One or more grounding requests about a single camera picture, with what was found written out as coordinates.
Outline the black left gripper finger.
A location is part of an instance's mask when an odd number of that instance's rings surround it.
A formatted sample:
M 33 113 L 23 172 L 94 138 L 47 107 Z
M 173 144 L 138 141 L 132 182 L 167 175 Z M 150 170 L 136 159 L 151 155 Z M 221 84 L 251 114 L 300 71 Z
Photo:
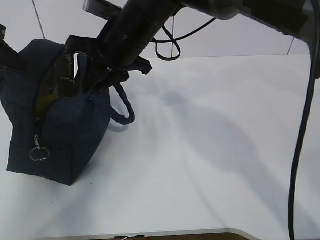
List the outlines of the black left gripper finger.
M 26 71 L 27 62 L 5 41 L 0 42 L 0 68 L 14 71 Z

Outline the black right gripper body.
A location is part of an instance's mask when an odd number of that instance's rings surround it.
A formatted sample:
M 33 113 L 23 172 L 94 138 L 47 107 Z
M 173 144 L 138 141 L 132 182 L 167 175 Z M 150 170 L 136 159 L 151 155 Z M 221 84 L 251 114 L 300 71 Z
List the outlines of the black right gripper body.
M 147 75 L 152 70 L 151 63 L 131 48 L 125 49 L 128 43 L 126 39 L 110 41 L 116 32 L 114 24 L 107 23 L 96 38 L 70 35 L 65 49 L 69 54 L 88 56 L 113 72 L 140 71 Z

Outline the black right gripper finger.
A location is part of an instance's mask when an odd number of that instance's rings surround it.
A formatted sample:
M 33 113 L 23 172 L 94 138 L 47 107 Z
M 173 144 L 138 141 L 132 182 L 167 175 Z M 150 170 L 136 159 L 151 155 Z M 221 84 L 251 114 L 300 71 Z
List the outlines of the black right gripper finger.
M 96 63 L 87 55 L 80 53 L 77 56 L 77 64 L 77 94 L 101 93 L 110 88 L 107 83 L 107 72 L 102 65 Z
M 130 75 L 126 72 L 109 72 L 106 76 L 102 77 L 95 84 L 93 89 L 97 92 L 101 92 L 104 89 L 113 87 L 120 83 L 126 82 L 129 79 Z

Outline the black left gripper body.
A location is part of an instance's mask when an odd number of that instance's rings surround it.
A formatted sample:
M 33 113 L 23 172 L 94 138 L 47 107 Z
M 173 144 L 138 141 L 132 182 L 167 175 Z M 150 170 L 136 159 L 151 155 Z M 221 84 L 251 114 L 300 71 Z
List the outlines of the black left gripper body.
M 4 25 L 0 24 L 0 41 L 4 41 L 6 36 L 6 30 L 7 28 Z

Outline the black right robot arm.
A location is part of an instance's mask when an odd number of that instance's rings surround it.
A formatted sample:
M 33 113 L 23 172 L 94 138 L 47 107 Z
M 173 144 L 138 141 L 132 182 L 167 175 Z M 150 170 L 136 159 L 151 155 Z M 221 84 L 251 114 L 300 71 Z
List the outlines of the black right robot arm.
M 317 0 L 129 0 L 124 7 L 106 0 L 86 0 L 86 12 L 107 21 L 96 38 L 71 35 L 69 53 L 83 54 L 97 64 L 102 77 L 140 71 L 152 66 L 141 53 L 166 21 L 183 8 L 214 20 L 227 21 L 243 15 L 284 35 L 305 42 L 310 50 L 312 80 L 320 77 L 320 3 Z

